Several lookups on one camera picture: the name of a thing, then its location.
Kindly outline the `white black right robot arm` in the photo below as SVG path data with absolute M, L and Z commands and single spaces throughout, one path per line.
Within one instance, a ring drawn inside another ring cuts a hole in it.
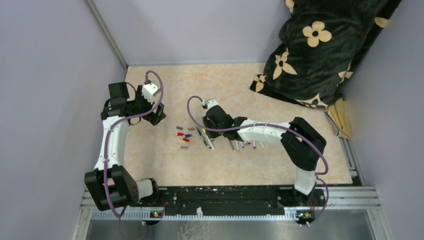
M 327 141 L 305 119 L 295 117 L 290 122 L 272 123 L 247 117 L 231 117 L 219 104 L 203 105 L 202 121 L 213 138 L 223 136 L 230 141 L 262 142 L 282 146 L 296 166 L 293 200 L 307 206 L 314 198 L 316 168 Z

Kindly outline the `red white marker pen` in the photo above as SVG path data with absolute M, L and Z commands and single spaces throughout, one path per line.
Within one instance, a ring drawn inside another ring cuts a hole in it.
M 234 141 L 234 144 L 235 144 L 235 149 L 236 149 L 236 151 L 237 151 L 237 152 L 240 152 L 239 142 L 235 140 L 235 141 Z

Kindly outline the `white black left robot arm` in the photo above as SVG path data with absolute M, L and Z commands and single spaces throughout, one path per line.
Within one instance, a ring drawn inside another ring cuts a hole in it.
M 100 114 L 103 137 L 99 157 L 93 171 L 84 176 L 88 192 L 100 211 L 126 206 L 154 207 L 161 198 L 153 178 L 135 181 L 124 167 L 130 117 L 144 119 L 153 126 L 166 117 L 164 105 L 154 102 L 161 87 L 147 81 L 135 88 L 135 97 L 130 100 L 129 86 L 126 82 L 109 84 L 109 99 Z

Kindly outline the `clear blue long-nib marker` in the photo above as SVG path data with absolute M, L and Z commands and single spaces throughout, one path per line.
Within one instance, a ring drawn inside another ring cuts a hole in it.
M 205 135 L 204 135 L 204 133 L 203 133 L 203 131 L 200 129 L 200 128 L 196 128 L 197 129 L 197 132 L 199 133 L 199 135 L 200 135 L 200 137 L 201 137 L 201 139 L 202 139 L 202 141 L 203 141 L 203 144 L 206 146 L 206 147 L 208 147 L 209 149 L 211 149 L 212 147 L 210 146 L 210 144 L 208 143 L 208 141 L 207 141 L 207 139 L 206 139 L 206 137 L 205 137 Z

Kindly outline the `dark grey marker pen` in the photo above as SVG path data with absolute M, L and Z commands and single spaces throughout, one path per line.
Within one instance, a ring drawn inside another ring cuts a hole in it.
M 209 147 L 209 145 L 208 145 L 208 143 L 207 143 L 206 139 L 204 138 L 204 136 L 203 136 L 203 134 L 202 134 L 201 130 L 200 130 L 197 126 L 195 127 L 195 129 L 196 129 L 196 131 L 198 132 L 198 134 L 199 134 L 199 136 L 200 136 L 200 138 L 201 138 L 201 140 L 202 140 L 203 144 L 204 144 L 206 147 Z

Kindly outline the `yellow cap marker pen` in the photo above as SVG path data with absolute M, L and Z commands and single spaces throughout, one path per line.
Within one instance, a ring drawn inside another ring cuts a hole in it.
M 210 148 L 210 149 L 212 149 L 212 150 L 214 150 L 214 149 L 215 149 L 215 147 L 214 147 L 214 145 L 213 145 L 213 143 L 212 143 L 212 140 L 208 137 L 208 135 L 207 135 L 207 131 L 203 128 L 203 129 L 202 129 L 202 132 L 203 132 L 204 138 L 205 138 L 205 139 L 206 139 L 206 141 L 207 141 L 207 144 L 209 145 L 209 148 Z

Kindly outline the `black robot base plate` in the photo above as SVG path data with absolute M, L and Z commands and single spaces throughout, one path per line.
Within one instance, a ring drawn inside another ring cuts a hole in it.
M 167 216 L 256 217 L 283 216 L 289 208 L 301 212 L 323 207 L 325 194 L 315 188 L 308 196 L 295 192 L 292 185 L 224 185 L 160 187 L 153 200 L 140 199 L 134 207 L 158 207 Z

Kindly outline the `yellow cloth bag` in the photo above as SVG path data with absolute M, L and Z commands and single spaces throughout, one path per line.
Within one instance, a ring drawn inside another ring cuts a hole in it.
M 353 138 L 347 102 L 339 98 L 324 110 L 324 114 L 333 126 L 336 136 L 351 140 Z

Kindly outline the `aluminium frame rail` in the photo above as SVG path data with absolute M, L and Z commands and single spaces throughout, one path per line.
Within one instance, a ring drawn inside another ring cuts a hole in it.
M 346 139 L 340 140 L 343 153 L 348 165 L 348 170 L 353 183 L 351 185 L 330 185 L 325 188 L 318 185 L 316 189 L 324 191 L 325 203 L 316 210 L 300 211 L 299 208 L 290 207 L 285 215 L 276 216 L 206 216 L 200 208 L 194 215 L 173 215 L 165 214 L 164 209 L 159 207 L 128 207 L 122 217 L 123 220 L 142 221 L 253 221 L 253 220 L 276 220 L 276 221 L 299 221 L 305 219 L 312 222 L 312 219 L 319 216 L 321 210 L 368 210 L 378 209 L 381 204 L 374 187 L 363 186 L 359 176 L 358 165 L 355 162 L 355 153 L 351 142 Z

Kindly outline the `black floral blanket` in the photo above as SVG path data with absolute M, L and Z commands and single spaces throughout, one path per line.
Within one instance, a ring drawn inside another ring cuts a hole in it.
M 398 0 L 287 0 L 290 17 L 280 45 L 250 90 L 306 108 L 326 109 L 350 79 L 394 11 Z

